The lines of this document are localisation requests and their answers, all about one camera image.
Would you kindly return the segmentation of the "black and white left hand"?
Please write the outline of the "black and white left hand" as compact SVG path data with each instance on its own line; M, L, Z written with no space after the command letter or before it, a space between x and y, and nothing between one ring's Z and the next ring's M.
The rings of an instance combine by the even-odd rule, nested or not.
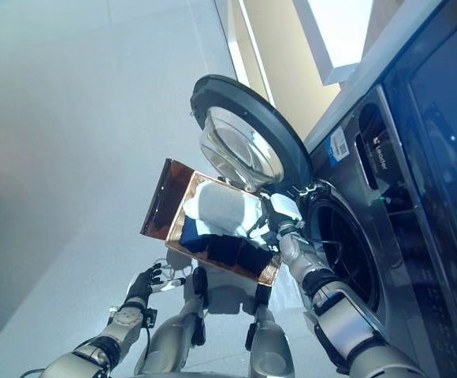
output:
M146 271L141 272L132 281L124 299L124 304L135 302L147 307L151 295L170 291L185 284L186 279L183 277L163 280L162 264L156 263Z

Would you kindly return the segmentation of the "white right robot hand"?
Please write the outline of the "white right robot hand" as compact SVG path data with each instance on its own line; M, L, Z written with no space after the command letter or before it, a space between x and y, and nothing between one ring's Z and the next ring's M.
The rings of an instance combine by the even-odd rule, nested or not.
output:
M295 201L282 194L263 195L261 197L262 214L270 232L278 234L282 228L299 230L304 227L304 220Z

